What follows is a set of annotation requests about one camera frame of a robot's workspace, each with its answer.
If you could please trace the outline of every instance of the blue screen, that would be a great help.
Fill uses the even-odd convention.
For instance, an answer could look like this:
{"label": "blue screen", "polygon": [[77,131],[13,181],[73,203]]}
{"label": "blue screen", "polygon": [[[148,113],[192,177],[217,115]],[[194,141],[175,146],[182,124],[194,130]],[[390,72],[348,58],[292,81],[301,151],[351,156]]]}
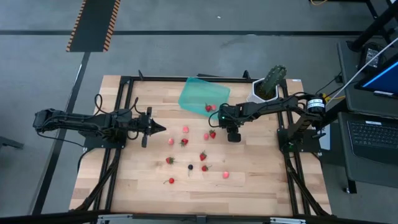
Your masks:
{"label": "blue screen", "polygon": [[376,75],[362,87],[398,94],[398,62]]}

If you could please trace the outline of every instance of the teal plastic container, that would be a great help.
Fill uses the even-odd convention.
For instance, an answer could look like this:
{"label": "teal plastic container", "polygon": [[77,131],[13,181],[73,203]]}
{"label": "teal plastic container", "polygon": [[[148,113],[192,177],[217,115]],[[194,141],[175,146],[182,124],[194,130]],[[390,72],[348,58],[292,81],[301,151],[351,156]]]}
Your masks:
{"label": "teal plastic container", "polygon": [[[227,103],[230,89],[228,87],[206,82],[198,78],[188,78],[178,100],[181,108],[209,117],[221,104]],[[206,104],[216,105],[215,111],[207,112]]]}

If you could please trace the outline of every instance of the wooden tabletop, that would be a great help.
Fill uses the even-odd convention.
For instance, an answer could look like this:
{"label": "wooden tabletop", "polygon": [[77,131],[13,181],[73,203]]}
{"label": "wooden tabletop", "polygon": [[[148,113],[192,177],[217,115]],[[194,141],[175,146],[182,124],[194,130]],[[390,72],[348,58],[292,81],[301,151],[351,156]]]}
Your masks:
{"label": "wooden tabletop", "polygon": [[[113,110],[119,81],[120,76],[104,76],[100,89],[103,110]],[[277,115],[245,123],[239,129],[242,134],[239,143],[228,142],[226,131],[220,128],[216,128],[215,139],[205,141],[203,135],[210,130],[207,118],[178,105],[184,84],[134,82],[131,103],[138,96],[137,109],[146,111],[151,106],[154,120],[167,130],[148,137],[146,148],[141,147],[141,134],[136,141],[128,141],[121,153],[111,211],[292,215],[284,159],[276,136]],[[219,84],[231,89],[228,101],[231,105],[245,102],[251,90],[249,83]],[[287,80],[287,86],[289,94],[303,90],[300,80]],[[189,127],[189,133],[182,133],[183,126]],[[175,139],[173,146],[167,144],[169,138]],[[189,139],[185,147],[178,144],[182,138]],[[204,150],[208,157],[201,162],[199,155]],[[97,184],[103,155],[104,149],[95,149],[83,158],[70,208],[79,206]],[[323,209],[330,212],[319,161],[309,153],[300,155],[306,186]],[[167,164],[167,157],[174,157],[175,164]],[[193,170],[188,176],[189,164]],[[200,170],[203,165],[211,166],[208,172]],[[224,171],[229,171],[228,179],[223,179]],[[164,184],[171,177],[175,183]],[[303,212],[299,189],[295,188],[298,207]],[[100,208],[104,207],[107,192],[106,186]]]}

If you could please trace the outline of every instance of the white cable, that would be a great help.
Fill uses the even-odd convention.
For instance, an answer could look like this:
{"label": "white cable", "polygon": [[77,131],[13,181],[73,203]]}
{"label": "white cable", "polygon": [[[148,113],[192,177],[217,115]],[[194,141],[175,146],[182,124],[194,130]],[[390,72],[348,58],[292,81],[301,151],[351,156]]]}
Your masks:
{"label": "white cable", "polygon": [[366,63],[366,65],[364,65],[361,69],[358,70],[358,72],[329,100],[329,102],[326,104],[326,106],[328,106],[328,104],[334,99],[336,98],[337,95],[339,95],[341,93],[341,91],[343,91],[353,80],[354,78],[362,72],[362,70],[364,70],[364,68],[366,66],[368,66],[375,58],[377,58],[381,53],[383,53],[387,48],[389,48],[393,43],[395,43],[398,40],[398,37],[391,42],[389,45],[387,45],[384,49],[382,49],[376,56],[374,56],[370,61],[368,61]]}

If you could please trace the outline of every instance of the gray concrete floor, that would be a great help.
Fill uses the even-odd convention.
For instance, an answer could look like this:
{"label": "gray concrete floor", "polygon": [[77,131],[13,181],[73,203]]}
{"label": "gray concrete floor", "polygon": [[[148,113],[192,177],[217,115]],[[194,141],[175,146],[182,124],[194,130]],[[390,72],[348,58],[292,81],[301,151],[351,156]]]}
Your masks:
{"label": "gray concrete floor", "polygon": [[[385,8],[379,1],[377,9]],[[3,0],[0,29],[71,29],[80,0]],[[365,4],[307,0],[124,0],[116,30],[364,30],[373,18]],[[0,151],[0,217],[25,215],[52,141],[31,127],[34,113],[65,108],[83,54],[66,53],[68,36],[0,35],[0,136],[23,142],[17,151]],[[288,68],[308,92],[318,90],[340,71],[336,43],[344,37],[114,36],[107,53],[92,53],[76,101],[76,113],[92,113],[103,75],[240,77],[249,70],[263,77],[276,64]],[[333,83],[325,91],[337,87]],[[67,139],[83,142],[77,133]],[[44,206],[44,213],[68,210],[81,149],[65,143]],[[359,194],[341,191],[344,169],[324,166],[335,215],[393,223],[398,190],[358,184]]]}

